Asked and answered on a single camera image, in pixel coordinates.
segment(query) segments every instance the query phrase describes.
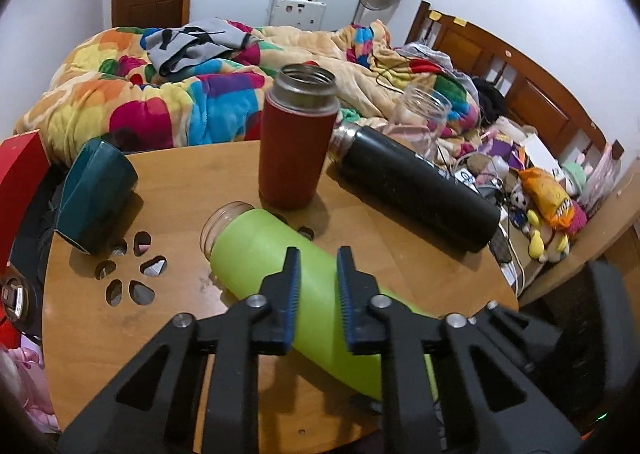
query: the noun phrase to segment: red box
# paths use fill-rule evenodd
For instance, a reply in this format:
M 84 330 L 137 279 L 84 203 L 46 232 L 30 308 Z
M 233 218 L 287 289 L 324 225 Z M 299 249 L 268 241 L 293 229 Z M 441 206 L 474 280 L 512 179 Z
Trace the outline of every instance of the red box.
M 49 165 L 37 130 L 11 136 L 0 144 L 0 275 L 6 270 L 20 223 Z

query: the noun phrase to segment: yellow stuffed toy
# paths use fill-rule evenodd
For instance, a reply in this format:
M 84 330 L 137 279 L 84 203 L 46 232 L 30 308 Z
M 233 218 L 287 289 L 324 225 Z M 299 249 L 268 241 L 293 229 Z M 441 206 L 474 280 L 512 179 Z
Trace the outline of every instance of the yellow stuffed toy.
M 564 232 L 553 230 L 535 210 L 527 211 L 522 229 L 529 236 L 529 257 L 539 262 L 559 262 L 569 254 L 569 238 Z

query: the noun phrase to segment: dark green cup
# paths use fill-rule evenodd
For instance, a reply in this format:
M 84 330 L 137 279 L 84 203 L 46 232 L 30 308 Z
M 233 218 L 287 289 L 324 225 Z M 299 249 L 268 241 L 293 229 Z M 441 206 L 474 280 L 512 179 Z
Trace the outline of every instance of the dark green cup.
M 56 232 L 86 254 L 104 251 L 137 181 L 136 170 L 119 150 L 90 139 L 66 176 Z

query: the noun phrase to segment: orange snack bag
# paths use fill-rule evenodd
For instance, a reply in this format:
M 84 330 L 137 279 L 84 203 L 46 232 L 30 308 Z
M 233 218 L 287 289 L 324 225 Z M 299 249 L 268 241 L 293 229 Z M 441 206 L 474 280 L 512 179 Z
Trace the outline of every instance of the orange snack bag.
M 522 189 L 533 199 L 540 215 L 555 230 L 566 230 L 574 218 L 571 198 L 556 179 L 538 167 L 521 170 Z

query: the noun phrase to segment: gray clothing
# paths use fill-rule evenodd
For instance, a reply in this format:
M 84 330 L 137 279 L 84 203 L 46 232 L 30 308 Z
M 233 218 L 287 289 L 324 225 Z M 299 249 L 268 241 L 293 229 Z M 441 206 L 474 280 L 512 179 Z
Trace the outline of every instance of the gray clothing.
M 156 31 L 146 38 L 149 60 L 165 77 L 224 52 L 244 49 L 257 39 L 220 18 Z

